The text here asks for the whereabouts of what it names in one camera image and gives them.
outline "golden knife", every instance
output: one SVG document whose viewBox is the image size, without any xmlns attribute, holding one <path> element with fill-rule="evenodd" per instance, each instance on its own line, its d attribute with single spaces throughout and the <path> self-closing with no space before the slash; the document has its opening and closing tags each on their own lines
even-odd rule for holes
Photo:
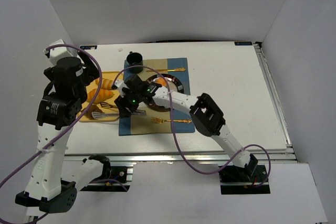
<svg viewBox="0 0 336 224">
<path fill-rule="evenodd" d="M 156 69 L 157 72 L 184 72 L 185 68 L 175 68 L 175 69 Z"/>
</svg>

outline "cup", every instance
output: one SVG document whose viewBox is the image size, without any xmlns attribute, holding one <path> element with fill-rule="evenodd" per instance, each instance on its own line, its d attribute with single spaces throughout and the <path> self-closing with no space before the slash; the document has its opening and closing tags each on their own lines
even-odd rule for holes
<svg viewBox="0 0 336 224">
<path fill-rule="evenodd" d="M 138 52 L 130 52 L 126 57 L 128 66 L 143 66 L 142 55 Z M 143 70 L 143 67 L 131 68 L 131 73 L 140 73 Z"/>
</svg>

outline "yellow tray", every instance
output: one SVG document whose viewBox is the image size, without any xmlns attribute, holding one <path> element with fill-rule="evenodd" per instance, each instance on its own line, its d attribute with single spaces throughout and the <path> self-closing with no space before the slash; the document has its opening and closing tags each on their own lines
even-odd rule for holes
<svg viewBox="0 0 336 224">
<path fill-rule="evenodd" d="M 103 72 L 103 78 L 105 79 L 109 79 L 109 80 L 114 80 L 115 77 L 117 76 L 119 72 L 118 71 L 110 71 L 110 72 Z M 123 79 L 123 74 L 118 76 L 118 80 L 122 80 Z M 91 82 L 90 85 L 88 85 L 86 87 L 87 92 L 89 93 L 92 89 L 96 89 L 98 87 L 98 85 L 96 84 L 95 81 Z M 118 90 L 113 90 L 113 97 L 111 97 L 110 99 L 105 100 L 105 102 L 108 102 L 110 104 L 114 104 L 114 100 L 119 96 L 119 91 Z M 82 104 L 83 109 L 86 108 L 89 105 L 88 102 L 85 102 Z M 97 104 L 98 108 L 101 109 L 104 113 L 118 113 L 119 110 L 118 109 L 111 109 L 111 108 L 102 108 L 100 106 L 100 104 Z M 80 122 L 113 122 L 118 120 L 119 117 L 118 116 L 112 116 L 110 118 L 103 118 L 103 119 L 91 119 L 89 117 L 87 117 L 86 115 L 84 115 L 79 121 Z"/>
</svg>

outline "placemat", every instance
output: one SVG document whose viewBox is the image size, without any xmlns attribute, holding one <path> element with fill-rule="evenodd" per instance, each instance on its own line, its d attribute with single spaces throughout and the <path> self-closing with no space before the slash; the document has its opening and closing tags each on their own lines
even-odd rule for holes
<svg viewBox="0 0 336 224">
<path fill-rule="evenodd" d="M 175 68 L 185 68 L 184 72 L 163 72 L 169 73 L 172 76 L 177 77 L 183 84 L 184 93 L 190 94 L 190 83 L 189 83 L 189 72 L 188 72 L 188 62 L 187 58 L 173 58 L 173 59 L 152 59 L 143 60 L 144 66 L 148 66 L 154 69 L 175 69 Z M 124 80 L 130 76 L 132 73 L 128 70 L 124 72 Z M 145 81 L 149 77 L 155 75 L 155 72 L 146 72 L 143 69 L 138 76 L 141 80 Z M 162 124 L 152 123 L 151 117 L 170 119 L 169 112 L 158 112 L 152 110 L 151 108 L 139 107 L 141 110 L 146 110 L 147 116 L 131 116 L 130 118 L 122 118 L 119 121 L 119 135 L 139 135 L 139 134 L 149 134 L 149 133 L 172 133 L 170 122 L 165 122 Z M 185 114 L 181 111 L 174 110 L 174 119 L 191 119 L 189 114 Z M 192 133 L 195 132 L 195 126 L 193 123 L 177 123 L 174 122 L 175 130 L 177 133 Z"/>
</svg>

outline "black label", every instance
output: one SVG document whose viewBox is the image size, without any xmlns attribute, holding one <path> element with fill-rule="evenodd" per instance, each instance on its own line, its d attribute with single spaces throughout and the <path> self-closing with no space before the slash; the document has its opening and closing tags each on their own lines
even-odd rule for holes
<svg viewBox="0 0 336 224">
<path fill-rule="evenodd" d="M 240 42 L 235 42 L 236 46 L 253 46 L 251 41 L 240 41 Z"/>
<path fill-rule="evenodd" d="M 80 46 L 79 48 L 83 50 L 97 49 L 97 45 Z"/>
</svg>

